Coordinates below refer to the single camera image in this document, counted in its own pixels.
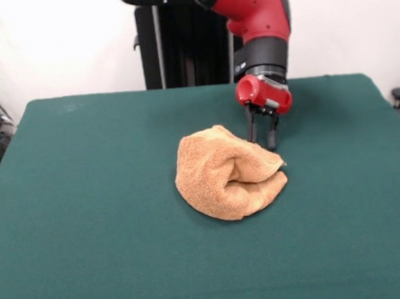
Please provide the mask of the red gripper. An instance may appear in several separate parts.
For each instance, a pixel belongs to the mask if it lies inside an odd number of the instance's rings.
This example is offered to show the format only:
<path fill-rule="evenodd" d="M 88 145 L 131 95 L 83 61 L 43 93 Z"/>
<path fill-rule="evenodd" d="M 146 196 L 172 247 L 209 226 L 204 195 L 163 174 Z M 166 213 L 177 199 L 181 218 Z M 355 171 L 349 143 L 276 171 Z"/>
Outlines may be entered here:
<path fill-rule="evenodd" d="M 292 94 L 287 84 L 281 84 L 264 75 L 245 75 L 236 85 L 236 99 L 245 106 L 247 120 L 247 140 L 257 142 L 256 107 L 269 108 L 278 114 L 286 114 L 293 104 Z M 267 147 L 276 150 L 279 115 L 273 113 L 270 117 L 267 134 Z"/>

